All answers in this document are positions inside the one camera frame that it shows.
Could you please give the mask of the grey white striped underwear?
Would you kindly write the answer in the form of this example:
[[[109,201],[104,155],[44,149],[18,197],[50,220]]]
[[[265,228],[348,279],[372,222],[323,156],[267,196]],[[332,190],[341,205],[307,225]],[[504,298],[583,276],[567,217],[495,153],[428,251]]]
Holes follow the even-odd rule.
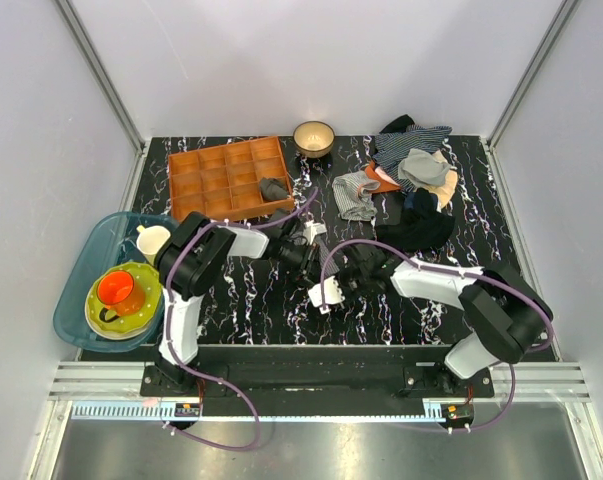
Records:
[[[321,267],[325,268],[325,277],[338,275],[340,267],[335,262],[334,258],[329,256],[330,249],[325,241],[317,237],[315,243],[319,247],[320,264]]]

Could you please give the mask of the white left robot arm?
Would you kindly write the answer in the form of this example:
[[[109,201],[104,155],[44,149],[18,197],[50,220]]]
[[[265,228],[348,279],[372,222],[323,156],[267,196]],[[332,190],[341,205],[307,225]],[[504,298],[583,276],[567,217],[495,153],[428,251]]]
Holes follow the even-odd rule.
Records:
[[[322,248],[313,225],[284,210],[276,211],[272,220],[249,227],[192,212],[158,248],[153,266],[165,299],[159,355],[169,364],[161,381],[174,395],[187,395],[196,386],[197,372],[186,364],[198,355],[201,304],[229,258],[274,260],[304,287],[319,281]]]

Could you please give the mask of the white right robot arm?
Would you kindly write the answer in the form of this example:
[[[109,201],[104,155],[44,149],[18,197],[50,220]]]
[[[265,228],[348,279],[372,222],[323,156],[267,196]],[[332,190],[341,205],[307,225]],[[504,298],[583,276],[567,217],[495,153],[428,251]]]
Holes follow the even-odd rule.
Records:
[[[437,265],[368,241],[348,245],[346,257],[346,268],[335,277],[346,299],[392,291],[463,312],[471,333],[451,347],[434,374],[444,395],[461,394],[488,366],[518,363],[543,333],[553,333],[552,310],[506,263],[469,269]]]

